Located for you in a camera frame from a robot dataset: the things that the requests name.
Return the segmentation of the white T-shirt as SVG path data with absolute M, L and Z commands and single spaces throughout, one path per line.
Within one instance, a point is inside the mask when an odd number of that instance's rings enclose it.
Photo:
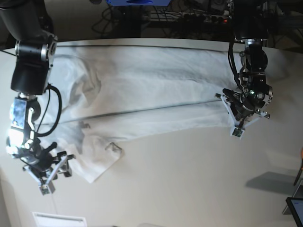
M 228 127 L 215 94 L 236 88 L 225 52 L 121 45 L 59 46 L 49 81 L 62 114 L 41 144 L 75 155 L 71 168 L 89 183 L 122 157 L 119 142 Z

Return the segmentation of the white paper sheet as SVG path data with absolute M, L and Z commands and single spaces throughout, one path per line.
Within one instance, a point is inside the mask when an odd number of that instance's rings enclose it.
M 35 223 L 38 227 L 87 227 L 83 217 L 63 216 L 33 212 Z

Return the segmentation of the black power strip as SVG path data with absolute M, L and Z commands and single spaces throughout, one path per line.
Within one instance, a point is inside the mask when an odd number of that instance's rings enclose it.
M 226 16 L 220 15 L 211 15 L 211 14 L 189 14 L 186 13 L 183 16 L 183 19 L 186 22 L 192 23 L 208 23 L 208 24 L 228 24 L 230 22 L 230 18 Z

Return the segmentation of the tablet with grey stand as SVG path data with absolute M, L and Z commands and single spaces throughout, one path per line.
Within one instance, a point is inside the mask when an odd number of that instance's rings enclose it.
M 286 207 L 282 211 L 283 215 L 292 215 L 297 227 L 303 227 L 303 179 L 296 185 L 296 189 L 291 197 L 287 197 Z

